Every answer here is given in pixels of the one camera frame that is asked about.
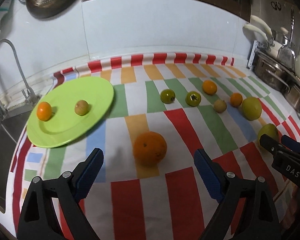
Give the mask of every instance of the blue textured pad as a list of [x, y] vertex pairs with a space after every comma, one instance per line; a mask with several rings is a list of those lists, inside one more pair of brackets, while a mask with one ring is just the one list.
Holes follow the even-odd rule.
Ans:
[[281, 143], [295, 153], [300, 153], [300, 143], [287, 135], [281, 137]]
[[79, 202], [81, 199], [87, 197], [94, 180], [96, 179], [101, 166], [103, 165], [103, 152], [98, 149], [97, 154], [89, 162], [86, 169], [78, 179], [76, 184], [76, 193], [74, 199]]
[[194, 153], [194, 165], [196, 166], [210, 197], [218, 201], [218, 203], [221, 203], [224, 198], [221, 183], [199, 150]]

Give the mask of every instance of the stainless steel sink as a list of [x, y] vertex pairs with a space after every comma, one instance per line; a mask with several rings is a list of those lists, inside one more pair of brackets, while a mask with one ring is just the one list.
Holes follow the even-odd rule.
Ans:
[[0, 210], [5, 212], [6, 187], [13, 152], [33, 107], [24, 105], [0, 119]]

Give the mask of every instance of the large orange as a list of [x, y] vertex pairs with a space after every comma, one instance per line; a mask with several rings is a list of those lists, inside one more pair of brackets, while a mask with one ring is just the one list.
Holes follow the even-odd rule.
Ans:
[[202, 84], [202, 90], [203, 92], [205, 92], [206, 94], [208, 95], [214, 95], [217, 90], [218, 90], [218, 87], [217, 85], [211, 81], [211, 80], [206, 80], [203, 84]]
[[230, 104], [233, 107], [239, 107], [242, 103], [242, 95], [240, 93], [233, 93], [230, 97]]
[[48, 121], [52, 116], [52, 107], [48, 102], [41, 102], [37, 108], [37, 117], [41, 121]]
[[133, 156], [136, 162], [144, 166], [154, 166], [166, 156], [167, 143], [163, 136], [156, 132], [140, 134], [133, 145]]

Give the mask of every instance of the green plate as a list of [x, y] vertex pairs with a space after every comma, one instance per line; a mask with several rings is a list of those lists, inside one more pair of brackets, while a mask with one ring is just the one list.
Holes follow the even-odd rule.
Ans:
[[[68, 81], [44, 96], [52, 106], [54, 115], [43, 122], [37, 118], [37, 106], [30, 114], [27, 134], [29, 140], [42, 148], [54, 148], [67, 144], [93, 127], [109, 109], [114, 97], [111, 83], [100, 77], [82, 77]], [[85, 100], [90, 111], [79, 116], [74, 107], [79, 100]]]

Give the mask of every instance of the faucet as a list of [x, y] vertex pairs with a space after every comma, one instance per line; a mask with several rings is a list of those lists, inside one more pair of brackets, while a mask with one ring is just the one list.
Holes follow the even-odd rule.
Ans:
[[[19, 59], [18, 59], [18, 56], [17, 56], [17, 52], [16, 52], [16, 48], [14, 47], [14, 45], [12, 44], [11, 41], [7, 40], [7, 39], [3, 39], [3, 40], [0, 40], [0, 43], [7, 43], [10, 45], [10, 47], [12, 48], [12, 51], [13, 51], [13, 55], [14, 55], [14, 58], [17, 62], [17, 66], [18, 66], [18, 69], [19, 69], [19, 72], [21, 74], [21, 77], [26, 85], [26, 90], [27, 90], [27, 95], [26, 93], [24, 92], [24, 90], [22, 90], [22, 94], [25, 96], [26, 98], [26, 103], [30, 103], [31, 105], [35, 105], [38, 100], [39, 100], [39, 97], [34, 93], [33, 89], [29, 86], [26, 78], [25, 78], [25, 75], [23, 74], [23, 71], [21, 69], [21, 66], [20, 66], [20, 62], [19, 62]], [[7, 114], [7, 109], [5, 108], [4, 104], [0, 101], [0, 116], [3, 118], [6, 114]]]

